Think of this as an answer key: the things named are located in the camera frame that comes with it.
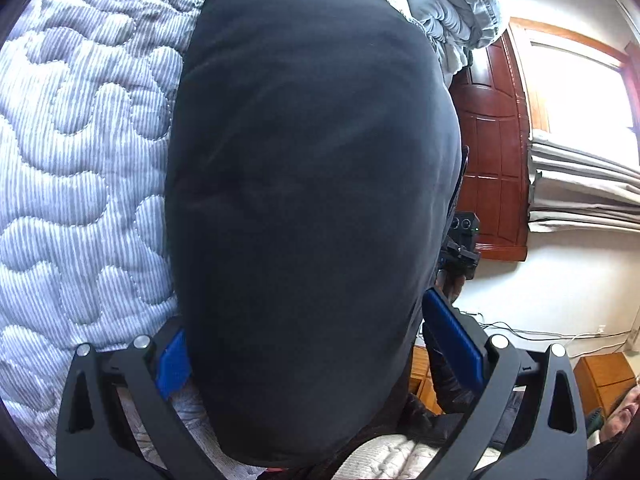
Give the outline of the person's right hand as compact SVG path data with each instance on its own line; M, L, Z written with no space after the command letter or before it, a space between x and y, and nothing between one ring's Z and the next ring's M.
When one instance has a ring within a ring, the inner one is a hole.
M465 284L464 275L450 274L445 270L437 272L435 287L453 304L462 292Z

